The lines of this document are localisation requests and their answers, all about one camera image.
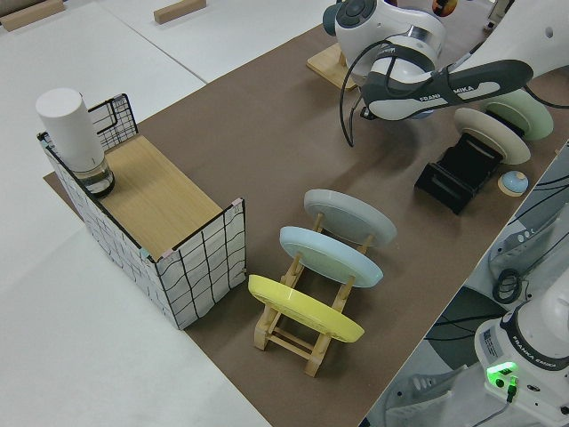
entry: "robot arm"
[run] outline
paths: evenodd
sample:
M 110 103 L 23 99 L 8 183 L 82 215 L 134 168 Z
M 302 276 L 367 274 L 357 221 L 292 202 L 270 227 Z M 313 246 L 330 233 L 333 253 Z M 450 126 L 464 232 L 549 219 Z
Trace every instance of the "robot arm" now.
M 336 8 L 334 30 L 366 106 L 388 120 L 513 92 L 532 78 L 569 64 L 569 2 L 516 0 L 476 50 L 435 70 L 445 29 L 433 15 L 382 0 L 347 0 Z
M 486 370 L 485 388 L 499 399 L 516 378 L 514 407 L 548 427 L 569 424 L 569 270 L 542 295 L 488 320 L 475 349 Z

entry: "white table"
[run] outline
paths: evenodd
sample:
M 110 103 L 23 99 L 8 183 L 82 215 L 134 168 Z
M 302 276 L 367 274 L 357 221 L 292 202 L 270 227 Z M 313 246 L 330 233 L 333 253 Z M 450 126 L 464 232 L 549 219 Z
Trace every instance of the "white table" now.
M 138 121 L 204 83 L 99 4 L 0 28 L 0 425 L 266 426 L 43 177 L 37 97 L 127 93 Z
M 118 19 L 205 82 L 322 23 L 332 0 L 208 0 L 159 25 L 153 12 L 174 0 L 99 0 Z

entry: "plate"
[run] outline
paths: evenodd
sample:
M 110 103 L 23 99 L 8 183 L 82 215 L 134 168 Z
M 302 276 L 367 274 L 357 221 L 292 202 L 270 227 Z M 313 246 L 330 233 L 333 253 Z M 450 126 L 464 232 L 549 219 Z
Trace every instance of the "plate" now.
M 383 213 L 357 198 L 330 189 L 307 191 L 304 209 L 315 219 L 324 214 L 325 230 L 358 245 L 370 234 L 373 241 L 369 246 L 385 246 L 397 235 L 397 228 Z
M 553 132 L 553 117 L 543 104 L 522 90 L 481 101 L 481 108 L 492 111 L 524 131 L 528 141 L 540 140 Z
M 354 287 L 372 287 L 383 278 L 381 269 L 365 255 L 339 240 L 300 227 L 283 227 L 283 249 L 300 263 L 322 276 L 340 283 L 354 277 Z
M 454 125 L 460 133 L 469 133 L 502 156 L 502 163 L 519 165 L 530 159 L 525 142 L 511 129 L 485 113 L 475 109 L 457 109 Z
M 259 301 L 320 334 L 342 342 L 355 342 L 364 329 L 314 298 L 262 276 L 249 276 L 249 292 Z

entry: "yellow plate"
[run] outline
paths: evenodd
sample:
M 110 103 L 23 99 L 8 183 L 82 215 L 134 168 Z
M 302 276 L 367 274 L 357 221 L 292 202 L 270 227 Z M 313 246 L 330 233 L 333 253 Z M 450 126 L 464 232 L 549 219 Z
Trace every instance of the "yellow plate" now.
M 285 316 L 338 341 L 355 342 L 364 334 L 364 329 L 352 319 L 274 280 L 251 275 L 249 292 Z

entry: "grid-patterned panel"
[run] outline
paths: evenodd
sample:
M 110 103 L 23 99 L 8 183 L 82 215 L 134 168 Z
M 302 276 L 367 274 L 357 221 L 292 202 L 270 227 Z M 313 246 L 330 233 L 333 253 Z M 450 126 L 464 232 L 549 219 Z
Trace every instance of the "grid-patterned panel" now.
M 105 150 L 138 133 L 126 95 L 89 110 Z M 155 262 L 61 162 L 47 133 L 38 135 L 87 229 L 110 259 L 182 329 L 245 279 L 244 200 L 238 199 Z
M 157 264 L 180 327 L 244 281 L 244 201 L 239 200 Z

